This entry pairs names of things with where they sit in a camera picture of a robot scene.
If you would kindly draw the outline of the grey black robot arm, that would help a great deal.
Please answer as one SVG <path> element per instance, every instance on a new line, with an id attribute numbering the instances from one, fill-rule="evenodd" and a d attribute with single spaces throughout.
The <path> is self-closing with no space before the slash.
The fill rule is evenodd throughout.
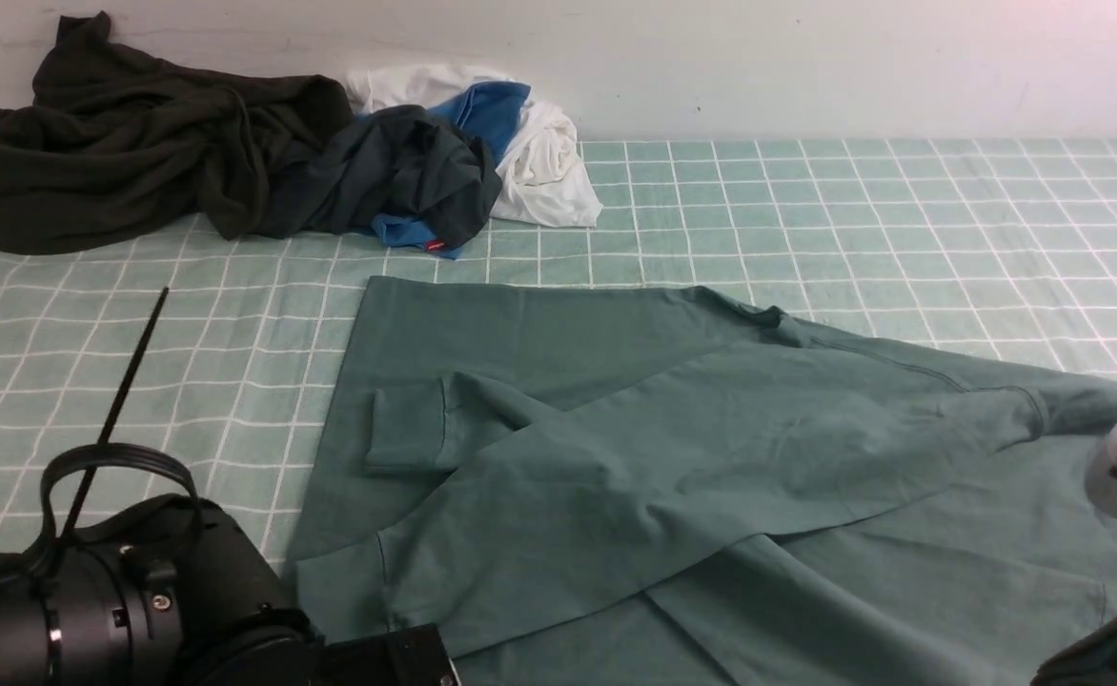
<path id="1" fill-rule="evenodd" d="M 217 504 L 155 496 L 78 535 L 48 577 L 0 555 L 0 685 L 312 682 L 323 637 Z"/>

